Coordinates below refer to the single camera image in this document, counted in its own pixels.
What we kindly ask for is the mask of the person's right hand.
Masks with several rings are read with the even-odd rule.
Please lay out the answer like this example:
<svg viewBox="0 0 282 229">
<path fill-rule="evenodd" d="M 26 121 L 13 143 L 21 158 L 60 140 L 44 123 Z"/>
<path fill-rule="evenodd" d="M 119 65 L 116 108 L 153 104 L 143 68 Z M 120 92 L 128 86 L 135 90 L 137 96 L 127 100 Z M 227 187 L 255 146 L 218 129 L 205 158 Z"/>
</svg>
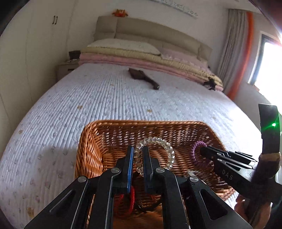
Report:
<svg viewBox="0 0 282 229">
<path fill-rule="evenodd" d="M 281 196 L 281 183 L 275 176 L 280 167 L 280 153 L 261 154 L 252 175 L 240 175 L 238 178 L 238 192 L 246 197 L 243 204 L 248 223 L 255 227 L 259 222 L 262 206 L 274 202 Z"/>
</svg>

